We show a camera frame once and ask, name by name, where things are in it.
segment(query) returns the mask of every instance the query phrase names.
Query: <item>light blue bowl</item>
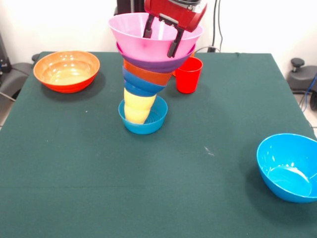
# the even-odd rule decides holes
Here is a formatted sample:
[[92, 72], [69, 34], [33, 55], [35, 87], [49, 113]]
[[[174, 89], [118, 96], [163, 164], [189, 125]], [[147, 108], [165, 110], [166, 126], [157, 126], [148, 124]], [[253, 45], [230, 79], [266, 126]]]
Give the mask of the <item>light blue bowl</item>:
[[145, 81], [134, 74], [131, 74], [124, 67], [122, 67], [124, 77], [124, 87], [126, 90], [136, 96], [150, 97], [162, 91], [165, 86], [150, 83]]
[[166, 101], [160, 96], [156, 96], [156, 99], [151, 108], [150, 114], [144, 124], [135, 124], [127, 121], [124, 115], [124, 100], [119, 105], [119, 114], [125, 127], [132, 133], [139, 135], [151, 134], [159, 130], [165, 120], [168, 111]]
[[296, 134], [276, 134], [258, 147], [258, 166], [266, 185], [279, 198], [317, 201], [317, 142]]
[[152, 97], [155, 95], [155, 93], [142, 90], [141, 88], [138, 88], [138, 87], [132, 85], [131, 83], [127, 82], [126, 80], [124, 80], [124, 87], [129, 93], [132, 93], [133, 95], [137, 95], [137, 96], [141, 96], [141, 97]]

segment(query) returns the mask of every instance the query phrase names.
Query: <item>orange and red bowl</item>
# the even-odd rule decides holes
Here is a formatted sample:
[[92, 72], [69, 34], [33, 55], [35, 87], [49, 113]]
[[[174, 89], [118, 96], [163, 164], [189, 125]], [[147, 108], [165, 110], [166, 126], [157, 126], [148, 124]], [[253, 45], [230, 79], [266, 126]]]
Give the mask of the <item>orange and red bowl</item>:
[[100, 69], [98, 58], [89, 52], [64, 51], [49, 54], [34, 66], [34, 76], [60, 93], [76, 93], [89, 86]]

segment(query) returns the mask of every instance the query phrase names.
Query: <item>stack of bowls and cups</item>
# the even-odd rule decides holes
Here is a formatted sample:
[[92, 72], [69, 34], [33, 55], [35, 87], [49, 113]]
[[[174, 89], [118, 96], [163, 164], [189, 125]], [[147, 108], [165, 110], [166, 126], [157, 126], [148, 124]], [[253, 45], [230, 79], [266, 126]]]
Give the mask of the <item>stack of bowls and cups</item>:
[[143, 38], [148, 15], [127, 13], [109, 20], [123, 56], [124, 100], [119, 105], [119, 114], [126, 128], [136, 134], [150, 134], [163, 125], [168, 106], [157, 93], [193, 54], [196, 41], [203, 33], [201, 26], [193, 32], [185, 31], [175, 57], [169, 58], [167, 52], [177, 30], [155, 18], [152, 37]]

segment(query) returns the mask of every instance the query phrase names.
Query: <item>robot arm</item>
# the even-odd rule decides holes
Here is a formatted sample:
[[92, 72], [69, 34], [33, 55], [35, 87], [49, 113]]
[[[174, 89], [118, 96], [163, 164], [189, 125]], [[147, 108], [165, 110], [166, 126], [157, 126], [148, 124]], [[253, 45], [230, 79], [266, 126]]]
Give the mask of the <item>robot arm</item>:
[[149, 13], [143, 37], [151, 38], [154, 17], [177, 29], [167, 56], [175, 57], [184, 31], [193, 32], [207, 9], [202, 0], [145, 0], [145, 11]]

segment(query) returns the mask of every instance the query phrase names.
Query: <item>red cup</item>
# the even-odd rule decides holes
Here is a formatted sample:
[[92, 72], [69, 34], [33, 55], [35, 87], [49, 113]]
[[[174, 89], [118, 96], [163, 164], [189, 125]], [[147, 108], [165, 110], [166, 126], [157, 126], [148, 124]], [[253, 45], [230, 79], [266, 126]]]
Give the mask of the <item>red cup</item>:
[[198, 81], [203, 69], [203, 62], [195, 57], [189, 57], [185, 63], [176, 70], [176, 88], [181, 93], [196, 91]]

